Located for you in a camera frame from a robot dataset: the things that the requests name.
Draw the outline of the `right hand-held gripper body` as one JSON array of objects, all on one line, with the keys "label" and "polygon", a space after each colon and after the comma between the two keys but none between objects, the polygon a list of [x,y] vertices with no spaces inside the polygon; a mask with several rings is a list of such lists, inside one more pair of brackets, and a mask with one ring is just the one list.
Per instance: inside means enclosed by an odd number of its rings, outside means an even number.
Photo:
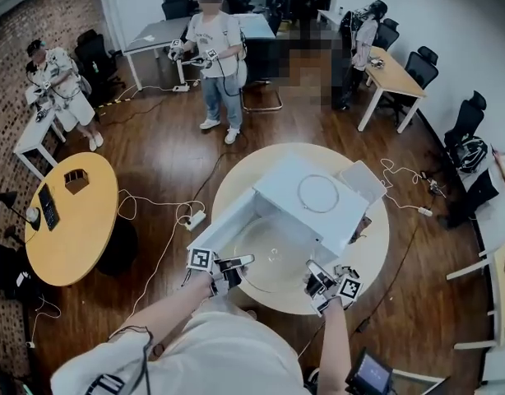
[{"label": "right hand-held gripper body", "polygon": [[311,307],[318,316],[322,316],[329,304],[335,299],[341,302],[343,309],[348,309],[358,299],[362,290],[363,282],[349,274],[332,277],[338,282],[332,288],[307,288],[305,286],[305,293],[310,298]]}]

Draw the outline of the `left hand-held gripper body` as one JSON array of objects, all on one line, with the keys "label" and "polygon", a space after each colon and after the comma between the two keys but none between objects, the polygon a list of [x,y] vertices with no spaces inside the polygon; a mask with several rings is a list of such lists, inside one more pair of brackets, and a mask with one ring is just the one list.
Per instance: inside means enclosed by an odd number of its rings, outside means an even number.
[{"label": "left hand-held gripper body", "polygon": [[207,272],[211,276],[211,296],[226,295],[230,289],[242,282],[242,268],[221,271],[216,260],[223,259],[211,249],[193,248],[189,250],[187,269],[190,272]]}]

